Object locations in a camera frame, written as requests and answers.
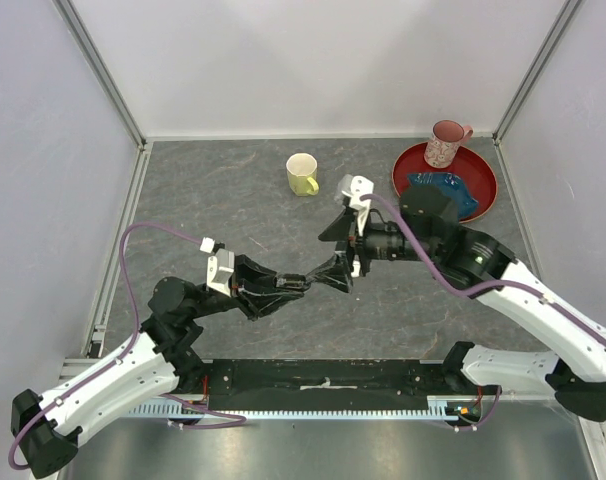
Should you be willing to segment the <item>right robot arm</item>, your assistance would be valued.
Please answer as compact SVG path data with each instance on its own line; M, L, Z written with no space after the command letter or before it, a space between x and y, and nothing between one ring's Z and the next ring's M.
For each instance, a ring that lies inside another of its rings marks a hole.
M559 298L494 237L460 224L451 198L431 185L410 187L388 209L391 220L376 223L376 195L342 187L338 197L345 210L319 236L336 244L335 254L310 281L348 292L374 260L421 261L447 291L505 315L546 347L527 353L459 341L440 371L448 391L474 385L552 396L579 417L606 421L606 328Z

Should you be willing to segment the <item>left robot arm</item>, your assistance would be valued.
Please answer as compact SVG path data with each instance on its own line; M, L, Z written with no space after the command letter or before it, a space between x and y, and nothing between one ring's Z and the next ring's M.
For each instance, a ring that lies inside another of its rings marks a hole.
M310 286L305 275L278 273L227 250L209 257L201 284L160 280L148 303L149 318L136 323L114 352L50 390L27 389L13 399L11 467L46 478L138 404L198 389L205 365L192 348L203 331L196 319L238 309L256 320L302 298Z

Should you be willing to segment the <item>black clip object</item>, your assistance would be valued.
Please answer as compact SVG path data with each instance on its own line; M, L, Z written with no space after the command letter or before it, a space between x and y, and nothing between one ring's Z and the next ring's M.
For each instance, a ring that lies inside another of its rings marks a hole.
M277 274L274 286L278 289L305 292L310 288L311 281L302 274Z

